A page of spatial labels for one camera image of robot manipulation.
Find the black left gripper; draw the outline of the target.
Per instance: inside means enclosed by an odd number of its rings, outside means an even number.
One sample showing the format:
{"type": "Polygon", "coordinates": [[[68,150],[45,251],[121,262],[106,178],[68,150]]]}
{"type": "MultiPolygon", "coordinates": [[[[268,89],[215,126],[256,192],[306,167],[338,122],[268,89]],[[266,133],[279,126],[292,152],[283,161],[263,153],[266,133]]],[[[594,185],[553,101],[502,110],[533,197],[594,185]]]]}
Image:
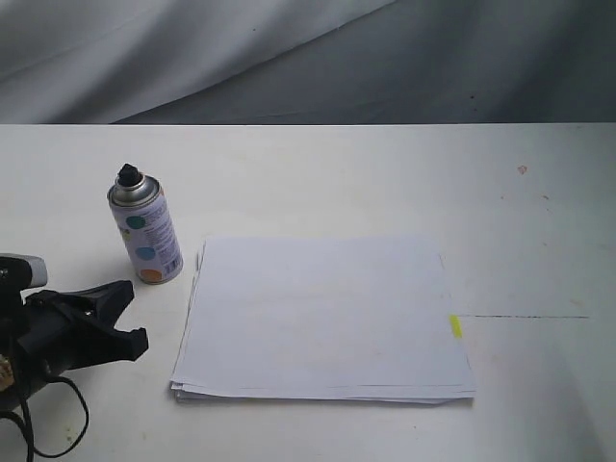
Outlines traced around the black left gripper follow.
{"type": "Polygon", "coordinates": [[[9,377],[12,385],[45,385],[66,371],[138,360],[149,348],[145,328],[116,330],[134,298],[117,280],[77,292],[9,291],[9,377]]]}

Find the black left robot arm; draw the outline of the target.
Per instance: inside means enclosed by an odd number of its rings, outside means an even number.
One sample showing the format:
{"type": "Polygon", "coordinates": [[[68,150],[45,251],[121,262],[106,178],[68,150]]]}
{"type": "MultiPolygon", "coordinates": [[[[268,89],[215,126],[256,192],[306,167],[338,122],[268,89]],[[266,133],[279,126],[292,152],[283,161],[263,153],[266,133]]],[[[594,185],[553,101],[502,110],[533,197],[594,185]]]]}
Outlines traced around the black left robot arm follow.
{"type": "Polygon", "coordinates": [[[149,347],[146,330],[116,329],[133,299],[129,280],[12,299],[14,308],[1,312],[1,409],[14,410],[66,371],[139,359],[149,347]]]}

